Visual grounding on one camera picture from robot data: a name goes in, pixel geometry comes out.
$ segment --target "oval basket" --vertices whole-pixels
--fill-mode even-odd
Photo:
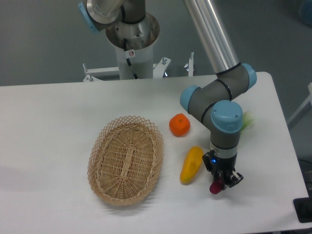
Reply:
[[[113,205],[132,205],[155,186],[163,159],[163,139],[149,120],[126,116],[99,134],[88,166],[91,189]]]

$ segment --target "green object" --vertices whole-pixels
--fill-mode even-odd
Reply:
[[[245,128],[252,126],[254,124],[254,114],[251,111],[246,111],[243,113],[243,126],[240,131],[243,131]]]

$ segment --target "toy orange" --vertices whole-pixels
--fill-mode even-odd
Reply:
[[[171,132],[176,137],[181,137],[189,131],[191,124],[186,116],[182,113],[175,115],[169,122]]]

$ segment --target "silver arm tube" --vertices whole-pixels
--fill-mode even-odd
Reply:
[[[125,0],[88,0],[87,9],[96,22],[109,24],[118,18],[124,2]]]
[[[239,60],[211,0],[184,0],[214,72],[224,72]]]

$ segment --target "yellow fruit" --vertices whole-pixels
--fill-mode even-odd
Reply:
[[[180,174],[180,181],[182,184],[189,184],[192,181],[198,172],[198,169],[200,168],[203,155],[203,150],[198,146],[193,146],[189,150],[184,159],[182,171]]]

